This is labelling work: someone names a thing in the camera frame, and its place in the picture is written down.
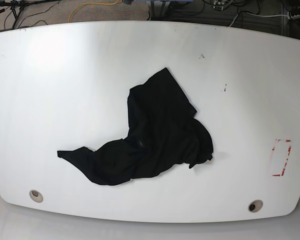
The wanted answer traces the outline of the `red tape rectangle marking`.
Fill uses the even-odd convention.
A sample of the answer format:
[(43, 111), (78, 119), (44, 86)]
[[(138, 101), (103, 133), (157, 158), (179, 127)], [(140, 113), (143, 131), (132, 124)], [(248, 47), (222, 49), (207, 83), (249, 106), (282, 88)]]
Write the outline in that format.
[(282, 177), (285, 173), (292, 141), (289, 139), (276, 139), (270, 156), (270, 175), (272, 177)]

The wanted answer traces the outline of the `black T-shirt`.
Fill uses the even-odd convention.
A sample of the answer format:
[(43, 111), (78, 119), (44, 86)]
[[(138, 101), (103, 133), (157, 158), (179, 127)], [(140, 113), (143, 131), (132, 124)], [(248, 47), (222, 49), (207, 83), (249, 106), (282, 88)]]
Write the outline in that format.
[(95, 151), (59, 150), (57, 156), (102, 186), (153, 178), (174, 165), (192, 168), (213, 158), (211, 135), (195, 119), (196, 109), (167, 68), (130, 89), (127, 112), (126, 138)]

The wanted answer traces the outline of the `white power strip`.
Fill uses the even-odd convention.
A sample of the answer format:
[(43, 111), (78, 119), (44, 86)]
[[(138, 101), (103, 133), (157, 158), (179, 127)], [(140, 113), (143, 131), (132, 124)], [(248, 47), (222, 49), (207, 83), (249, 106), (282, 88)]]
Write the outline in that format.
[(300, 6), (292, 8), (287, 15), (289, 20), (300, 19)]

